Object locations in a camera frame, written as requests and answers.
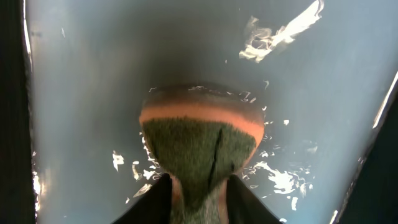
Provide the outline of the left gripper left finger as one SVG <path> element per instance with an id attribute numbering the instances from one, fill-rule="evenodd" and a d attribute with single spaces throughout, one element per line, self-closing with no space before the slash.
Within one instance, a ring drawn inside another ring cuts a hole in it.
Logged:
<path id="1" fill-rule="evenodd" d="M 128 211 L 112 224 L 169 224 L 172 205 L 172 180 L 161 178 Z"/>

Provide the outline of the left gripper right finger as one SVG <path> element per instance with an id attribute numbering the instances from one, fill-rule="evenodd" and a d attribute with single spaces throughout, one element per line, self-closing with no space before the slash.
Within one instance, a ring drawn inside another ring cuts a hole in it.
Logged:
<path id="1" fill-rule="evenodd" d="M 236 175 L 231 175 L 227 181 L 226 206 L 229 224 L 280 224 Z"/>

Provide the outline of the green and orange sponge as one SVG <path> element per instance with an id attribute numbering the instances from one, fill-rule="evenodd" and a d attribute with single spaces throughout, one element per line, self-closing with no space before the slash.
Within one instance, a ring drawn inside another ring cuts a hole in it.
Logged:
<path id="1" fill-rule="evenodd" d="M 169 222 L 226 223 L 226 181 L 262 141 L 261 105 L 233 91 L 176 86 L 150 93 L 139 122 L 172 181 Z"/>

